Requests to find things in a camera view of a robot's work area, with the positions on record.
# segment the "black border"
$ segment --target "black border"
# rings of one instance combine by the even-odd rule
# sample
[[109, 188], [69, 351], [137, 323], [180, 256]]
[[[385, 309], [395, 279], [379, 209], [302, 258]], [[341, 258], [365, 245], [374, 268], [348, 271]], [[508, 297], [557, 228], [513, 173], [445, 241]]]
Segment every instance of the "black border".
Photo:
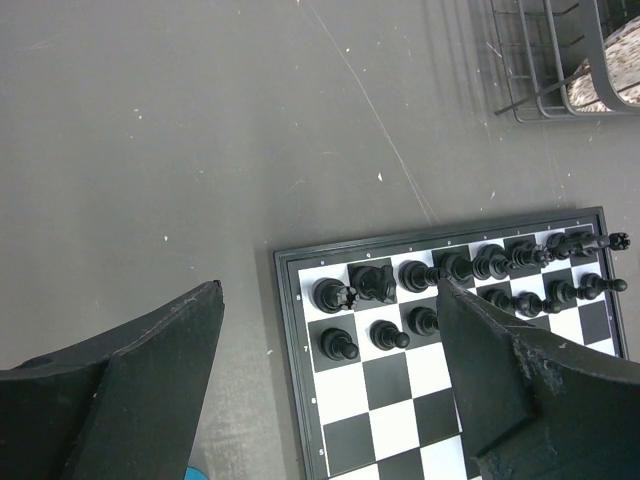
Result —
[[[433, 249], [439, 248], [438, 246], [446, 247], [447, 241], [453, 237], [459, 239], [463, 236], [474, 236], [487, 233], [488, 231], [501, 229], [519, 229], [522, 231], [521, 234], [525, 234], [528, 233], [528, 231], [531, 230], [531, 227], [533, 226], [535, 226], [535, 229], [532, 231], [541, 231], [539, 227], [540, 224], [551, 224], [557, 222], [564, 223], [568, 221], [580, 222], [576, 225], [591, 223], [594, 226], [596, 234], [607, 234], [607, 228], [604, 219], [604, 209], [602, 207], [589, 207], [576, 210], [563, 210], [511, 216], [497, 220], [484, 220], [462, 225], [431, 228], [429, 230], [423, 230], [420, 232], [388, 235], [364, 240], [339, 242], [322, 246], [303, 247], [274, 252], [273, 255], [276, 267], [276, 277], [278, 282], [278, 290], [280, 292], [280, 307], [284, 322], [285, 340], [287, 344], [293, 385], [293, 396], [296, 406], [300, 443], [302, 446], [304, 469], [307, 479], [326, 479], [328, 478], [329, 474], [326, 469], [326, 461], [324, 461], [324, 457], [320, 462], [318, 461], [319, 455], [312, 452], [312, 449], [314, 448], [313, 446], [317, 445], [318, 443], [317, 439], [313, 438], [314, 432], [312, 430], [314, 429], [312, 429], [312, 415], [309, 410], [311, 409], [311, 407], [315, 407], [317, 410], [317, 406], [311, 405], [311, 402], [304, 401], [305, 398], [315, 397], [315, 392], [313, 390], [313, 386], [311, 386], [310, 389], [309, 386], [305, 386], [303, 384], [304, 376], [301, 375], [301, 373], [304, 369], [304, 358], [302, 355], [302, 349], [300, 348], [301, 345], [299, 343], [299, 332], [297, 331], [295, 322], [295, 310], [297, 308], [301, 309], [302, 307], [300, 305], [296, 308], [295, 296], [297, 295], [297, 293], [292, 290], [292, 277], [294, 277], [294, 279], [297, 281], [297, 272], [301, 269], [301, 267], [308, 268], [309, 266], [314, 265], [320, 266], [320, 258], [326, 260], [328, 256], [338, 256], [342, 258], [344, 258], [344, 256], [348, 256], [348, 258], [351, 259], [350, 261], [366, 260], [368, 258], [367, 254], [374, 250], [376, 251], [376, 254], [371, 255], [371, 257], [378, 258], [382, 256], [408, 252], [408, 245], [415, 245], [420, 242], [429, 242], [432, 245], [430, 248]], [[559, 225], [557, 228], [570, 228], [570, 226], [564, 224]], [[603, 273], [608, 278], [615, 278], [611, 252], [609, 251], [609, 249], [606, 249], [602, 253], [602, 263], [604, 263]], [[298, 288], [299, 283], [296, 285], [296, 292], [298, 291]], [[622, 358], [628, 359], [629, 352], [626, 336], [624, 333], [622, 315], [620, 312], [619, 299], [616, 293], [609, 296], [609, 304], [613, 309], [612, 339], [614, 341], [616, 353], [618, 353]], [[317, 411], [314, 413], [315, 415], [313, 415], [313, 417], [317, 419]], [[315, 430], [317, 430], [318, 428], [321, 429], [321, 427], [319, 426], [319, 422], [317, 423], [318, 425], [315, 425]]]

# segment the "blue round object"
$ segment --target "blue round object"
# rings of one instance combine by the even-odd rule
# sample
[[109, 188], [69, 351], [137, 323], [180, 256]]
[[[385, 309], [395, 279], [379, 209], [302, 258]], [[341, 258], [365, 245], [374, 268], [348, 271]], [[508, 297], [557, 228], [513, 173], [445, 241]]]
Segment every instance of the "blue round object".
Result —
[[193, 467], [189, 467], [187, 468], [187, 473], [184, 474], [184, 480], [209, 480], [209, 479], [200, 470], [196, 470]]

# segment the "white and brown speckled object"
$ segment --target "white and brown speckled object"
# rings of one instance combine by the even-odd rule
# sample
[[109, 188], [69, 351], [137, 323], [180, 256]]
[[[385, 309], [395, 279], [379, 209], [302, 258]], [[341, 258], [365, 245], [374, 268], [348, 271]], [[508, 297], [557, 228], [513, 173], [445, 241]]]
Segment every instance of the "white and brown speckled object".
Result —
[[[604, 43], [609, 78], [613, 87], [621, 89], [640, 82], [640, 17], [636, 17], [611, 34]], [[589, 66], [585, 59], [576, 73]], [[579, 112], [609, 112], [598, 100], [591, 75], [580, 77], [569, 84], [569, 104]], [[628, 103], [640, 104], [640, 85], [629, 88], [620, 97]]]

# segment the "chessboard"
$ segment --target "chessboard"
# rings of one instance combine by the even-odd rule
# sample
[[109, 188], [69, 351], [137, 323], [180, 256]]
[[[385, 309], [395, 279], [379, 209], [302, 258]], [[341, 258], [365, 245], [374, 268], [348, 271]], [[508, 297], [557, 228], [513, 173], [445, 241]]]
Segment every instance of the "chessboard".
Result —
[[[406, 272], [403, 267], [410, 262], [421, 262], [413, 265], [436, 272], [445, 267], [444, 263], [451, 269], [450, 259], [455, 254], [453, 257], [463, 260], [454, 276], [470, 292], [485, 299], [502, 297], [505, 303], [499, 304], [501, 308], [512, 309], [516, 316], [539, 328], [604, 354], [627, 358], [617, 292], [611, 287], [611, 255], [625, 252], [612, 252], [613, 247], [601, 244], [579, 255], [567, 250], [564, 257], [557, 253], [558, 258], [540, 257], [539, 263], [519, 265], [522, 268], [509, 263], [506, 274], [496, 274], [495, 278], [493, 270], [489, 278], [481, 275], [483, 279], [468, 274], [476, 272], [470, 266], [487, 251], [487, 245], [497, 245], [490, 249], [511, 259], [518, 246], [538, 247], [529, 248], [529, 253], [545, 251], [552, 236], [584, 238], [586, 234], [606, 240], [602, 208], [276, 252], [307, 478], [480, 478], [465, 449], [437, 328], [425, 332], [424, 325], [422, 330], [416, 329], [415, 318], [412, 320], [411, 313], [420, 309], [436, 313], [438, 289], [435, 284], [414, 288], [411, 282], [406, 288], [407, 280], [401, 278], [401, 272]], [[530, 254], [528, 261], [532, 262], [534, 256]], [[381, 280], [387, 282], [383, 288], [387, 294], [378, 298], [375, 292], [363, 290], [366, 279], [363, 281], [358, 273], [363, 271], [382, 276], [381, 272], [392, 271], [393, 278]], [[585, 287], [588, 274], [601, 279], [597, 280], [600, 288]], [[560, 293], [559, 284], [563, 285]], [[356, 298], [356, 291], [362, 294], [360, 298]], [[542, 300], [538, 308], [518, 311], [524, 308], [518, 298], [532, 293]], [[561, 302], [550, 302], [558, 298]], [[376, 336], [380, 321], [390, 322], [385, 323], [387, 330], [383, 333], [391, 332], [391, 336], [382, 340]]]

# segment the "chess board frame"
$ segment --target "chess board frame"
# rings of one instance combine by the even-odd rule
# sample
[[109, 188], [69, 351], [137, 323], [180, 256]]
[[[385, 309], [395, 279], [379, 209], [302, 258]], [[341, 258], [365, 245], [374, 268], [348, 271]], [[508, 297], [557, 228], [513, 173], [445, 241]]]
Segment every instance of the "chess board frame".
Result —
[[[585, 224], [591, 224], [595, 234], [607, 235], [603, 208], [590, 207], [482, 220], [429, 228], [412, 233], [274, 252], [299, 440], [307, 479], [324, 480], [329, 478], [329, 472], [326, 460], [318, 455], [317, 447], [323, 446], [322, 425], [319, 419], [315, 418], [317, 413], [312, 415], [312, 407], [308, 400], [313, 397], [313, 394], [310, 395], [309, 392], [314, 392], [315, 387], [313, 367], [308, 353], [307, 331], [306, 328], [300, 328], [300, 325], [305, 324], [304, 311], [300, 301], [301, 287], [298, 276], [300, 270], [325, 265], [325, 262], [344, 264], [366, 261], [369, 258], [391, 257], [408, 251], [463, 245], [481, 241], [483, 238], [486, 240], [485, 235], [488, 233], [498, 234], [489, 236], [489, 239], [504, 238]], [[610, 250], [605, 249], [599, 255], [602, 256], [603, 278], [615, 278]], [[619, 357], [628, 359], [627, 342], [617, 294], [606, 292], [606, 295], [608, 295], [608, 304], [612, 307], [611, 315], [613, 318], [610, 321], [610, 326], [615, 353]]]

